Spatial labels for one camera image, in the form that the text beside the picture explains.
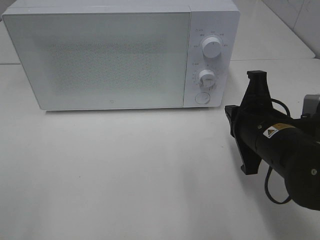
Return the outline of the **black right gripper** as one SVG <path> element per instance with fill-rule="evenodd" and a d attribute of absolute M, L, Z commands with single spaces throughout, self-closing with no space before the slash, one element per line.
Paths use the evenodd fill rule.
<path fill-rule="evenodd" d="M 237 144 L 241 170 L 258 173 L 262 157 L 257 153 L 285 153 L 295 148 L 295 128 L 291 113 L 280 100 L 271 98 L 267 72 L 247 71 L 249 84 L 240 105 L 225 106 L 230 131 Z"/>

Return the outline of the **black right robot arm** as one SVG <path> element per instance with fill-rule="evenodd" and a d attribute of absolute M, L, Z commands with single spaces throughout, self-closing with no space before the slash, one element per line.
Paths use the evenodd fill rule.
<path fill-rule="evenodd" d="M 320 208 L 320 97 L 304 97 L 300 118 L 280 112 L 270 96 L 267 73 L 247 72 L 249 84 L 240 105 L 224 108 L 246 175 L 266 162 L 284 179 L 287 201 L 311 210 Z"/>

